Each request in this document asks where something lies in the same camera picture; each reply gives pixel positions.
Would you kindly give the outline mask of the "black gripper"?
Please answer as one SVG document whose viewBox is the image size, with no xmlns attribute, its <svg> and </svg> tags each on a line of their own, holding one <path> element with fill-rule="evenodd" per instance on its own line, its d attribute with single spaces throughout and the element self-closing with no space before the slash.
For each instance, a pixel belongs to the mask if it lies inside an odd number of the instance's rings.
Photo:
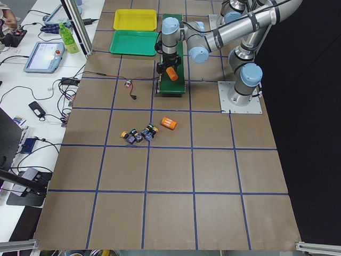
<svg viewBox="0 0 341 256">
<path fill-rule="evenodd" d="M 168 67 L 173 67 L 175 71 L 182 64 L 182 59 L 179 54 L 162 54 L 161 62 L 157 63 L 157 73 L 163 74 Z"/>
</svg>

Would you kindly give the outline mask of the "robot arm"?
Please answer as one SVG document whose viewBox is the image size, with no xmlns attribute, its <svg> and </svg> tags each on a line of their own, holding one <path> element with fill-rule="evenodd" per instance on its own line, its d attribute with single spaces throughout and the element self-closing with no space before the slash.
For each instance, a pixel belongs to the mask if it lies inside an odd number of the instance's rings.
<svg viewBox="0 0 341 256">
<path fill-rule="evenodd" d="M 214 52 L 241 38 L 239 46 L 230 52 L 229 63 L 237 78 L 228 92 L 229 101 L 236 106 L 251 102 L 253 91 L 261 82 L 263 72 L 254 63 L 256 53 L 267 31 L 290 17 L 302 1 L 224 1 L 221 8 L 223 23 L 208 31 L 196 22 L 182 22 L 166 17 L 162 22 L 161 39 L 155 49 L 161 51 L 162 60 L 157 73 L 163 75 L 181 64 L 177 45 L 185 41 L 191 59 L 203 63 Z"/>
<path fill-rule="evenodd" d="M 219 25 L 236 20 L 246 13 L 263 6 L 266 1 L 228 0 L 222 2 Z"/>
</svg>

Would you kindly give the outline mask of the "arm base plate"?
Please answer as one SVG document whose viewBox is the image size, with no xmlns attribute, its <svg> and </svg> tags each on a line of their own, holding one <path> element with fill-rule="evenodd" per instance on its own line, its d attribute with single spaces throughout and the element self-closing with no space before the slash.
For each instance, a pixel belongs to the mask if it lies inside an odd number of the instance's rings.
<svg viewBox="0 0 341 256">
<path fill-rule="evenodd" d="M 208 21 L 210 30 L 216 29 L 225 24 L 224 17 L 220 14 L 209 14 Z"/>
<path fill-rule="evenodd" d="M 225 114 L 262 114 L 257 88 L 250 95 L 235 90 L 235 82 L 218 81 L 221 112 Z"/>
</svg>

